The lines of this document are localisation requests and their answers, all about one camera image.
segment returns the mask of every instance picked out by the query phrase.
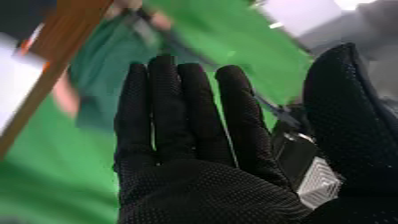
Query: white wall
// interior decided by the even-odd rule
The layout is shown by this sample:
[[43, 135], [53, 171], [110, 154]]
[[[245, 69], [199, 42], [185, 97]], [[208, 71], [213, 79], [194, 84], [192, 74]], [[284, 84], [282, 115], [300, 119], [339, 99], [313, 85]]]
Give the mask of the white wall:
[[293, 37], [300, 37], [345, 14], [334, 0], [268, 0], [261, 10], [284, 24]]

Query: finger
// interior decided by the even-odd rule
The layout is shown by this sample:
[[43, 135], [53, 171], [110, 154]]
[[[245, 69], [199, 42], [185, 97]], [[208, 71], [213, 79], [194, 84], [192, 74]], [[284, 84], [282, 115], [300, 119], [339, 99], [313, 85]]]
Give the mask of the finger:
[[352, 44], [330, 49], [314, 61], [304, 105], [316, 143], [346, 178], [345, 187], [373, 188], [373, 192], [386, 189], [386, 177], [398, 175], [398, 122], [382, 106]]
[[115, 115], [115, 171], [128, 176], [146, 167], [155, 166], [151, 148], [151, 103], [146, 67], [131, 64], [119, 98]]
[[158, 56], [149, 62], [149, 83], [160, 161], [192, 159], [194, 138], [188, 131], [181, 82], [171, 56]]
[[290, 188], [288, 179], [272, 156], [270, 133], [242, 69], [236, 66], [220, 68], [217, 80], [240, 168], [275, 185]]
[[178, 74], [181, 77], [188, 126], [195, 136], [197, 159], [234, 166], [213, 92], [201, 65], [179, 65]]

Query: green backdrop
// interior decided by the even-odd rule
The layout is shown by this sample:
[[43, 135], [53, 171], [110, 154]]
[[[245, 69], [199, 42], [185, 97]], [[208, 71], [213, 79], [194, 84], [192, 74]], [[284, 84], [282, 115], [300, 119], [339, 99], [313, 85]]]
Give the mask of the green backdrop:
[[[247, 2], [151, 4], [172, 17], [190, 46], [219, 64], [243, 67], [258, 91], [286, 103], [300, 93], [309, 58]], [[272, 127], [268, 113], [265, 120]], [[39, 224], [115, 222], [114, 144], [114, 136], [75, 127], [48, 96], [0, 163], [0, 220], [14, 216]]]

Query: green fabric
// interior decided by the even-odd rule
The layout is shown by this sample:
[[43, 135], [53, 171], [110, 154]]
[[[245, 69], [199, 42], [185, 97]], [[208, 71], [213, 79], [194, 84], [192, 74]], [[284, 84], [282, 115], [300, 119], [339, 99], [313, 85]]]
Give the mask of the green fabric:
[[114, 135], [76, 128], [48, 96], [0, 162], [0, 220], [115, 223], [114, 148]]
[[[300, 92], [307, 56], [282, 33], [268, 29], [268, 22], [243, 2], [153, 0], [174, 18], [190, 46], [220, 64], [243, 66], [258, 91], [284, 103]], [[105, 52], [103, 47], [112, 46], [101, 39], [98, 42], [92, 51]], [[91, 58], [87, 52], [82, 63], [91, 69], [105, 67], [107, 62]], [[114, 82], [108, 72], [101, 77]], [[89, 82], [78, 82], [82, 90]], [[105, 90], [98, 85], [87, 92], [101, 94]], [[114, 135], [76, 127], [48, 97], [0, 163], [0, 217], [14, 215], [32, 224], [115, 223], [114, 145]]]
[[124, 16], [103, 20], [71, 61], [69, 80], [82, 97], [76, 124], [112, 132], [123, 81], [130, 64], [146, 63], [158, 46], [147, 47]]
[[[268, 28], [245, 0], [147, 0], [176, 22], [190, 47], [220, 64], [240, 65], [258, 92], [277, 104], [300, 95], [309, 56], [284, 33]], [[210, 73], [211, 86], [217, 83]], [[268, 128], [275, 117], [265, 111]]]

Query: black glove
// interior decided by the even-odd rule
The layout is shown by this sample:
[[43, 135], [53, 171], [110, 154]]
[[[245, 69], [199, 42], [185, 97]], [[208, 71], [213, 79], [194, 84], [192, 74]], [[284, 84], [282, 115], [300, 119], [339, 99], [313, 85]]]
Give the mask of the black glove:
[[119, 223], [298, 223], [307, 215], [240, 68], [224, 67], [217, 80], [234, 156], [201, 66], [176, 67], [171, 56], [147, 69], [131, 65], [115, 116]]
[[316, 143], [345, 177], [339, 199], [306, 223], [398, 223], [398, 107], [378, 99], [354, 44], [316, 59], [304, 105]]

